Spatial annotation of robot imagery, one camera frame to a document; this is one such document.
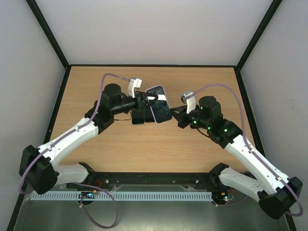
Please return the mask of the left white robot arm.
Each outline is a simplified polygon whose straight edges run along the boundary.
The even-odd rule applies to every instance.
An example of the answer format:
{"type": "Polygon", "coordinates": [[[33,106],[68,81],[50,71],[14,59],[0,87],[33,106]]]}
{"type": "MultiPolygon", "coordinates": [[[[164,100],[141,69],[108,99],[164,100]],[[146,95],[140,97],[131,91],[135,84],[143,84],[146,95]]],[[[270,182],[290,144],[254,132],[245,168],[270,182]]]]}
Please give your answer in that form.
{"type": "Polygon", "coordinates": [[[141,110],[166,99],[163,94],[148,94],[130,90],[130,96],[118,84],[108,84],[100,89],[98,100],[77,124],[68,131],[37,148],[30,145],[23,150],[19,174],[19,191],[44,194],[56,185],[83,183],[89,167],[79,163],[61,166],[59,163],[82,143],[96,137],[114,123],[114,116],[141,110]]]}

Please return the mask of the black bare phone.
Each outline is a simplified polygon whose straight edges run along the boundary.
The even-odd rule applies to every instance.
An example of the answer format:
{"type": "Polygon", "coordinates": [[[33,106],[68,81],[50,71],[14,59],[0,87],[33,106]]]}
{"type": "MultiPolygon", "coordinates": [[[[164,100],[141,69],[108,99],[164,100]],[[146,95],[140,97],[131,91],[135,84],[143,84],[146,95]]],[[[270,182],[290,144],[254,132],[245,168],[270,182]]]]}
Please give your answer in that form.
{"type": "Polygon", "coordinates": [[[133,125],[143,125],[145,123],[143,111],[134,110],[131,112],[131,116],[133,125]]]}

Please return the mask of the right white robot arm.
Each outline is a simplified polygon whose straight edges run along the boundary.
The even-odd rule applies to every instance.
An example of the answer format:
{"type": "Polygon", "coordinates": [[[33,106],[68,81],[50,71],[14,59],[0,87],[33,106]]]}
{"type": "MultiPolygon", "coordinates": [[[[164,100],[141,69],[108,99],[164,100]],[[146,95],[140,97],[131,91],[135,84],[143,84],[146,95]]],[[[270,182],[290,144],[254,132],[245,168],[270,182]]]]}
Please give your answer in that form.
{"type": "Polygon", "coordinates": [[[213,96],[205,96],[186,106],[171,109],[178,127],[204,128],[209,138],[222,149],[235,156],[253,175],[236,172],[220,163],[210,171],[210,184],[214,188],[229,186],[258,202],[271,218],[279,219],[296,202],[303,187],[297,177],[289,177],[277,169],[247,139],[235,123],[224,119],[220,103],[213,96]]]}

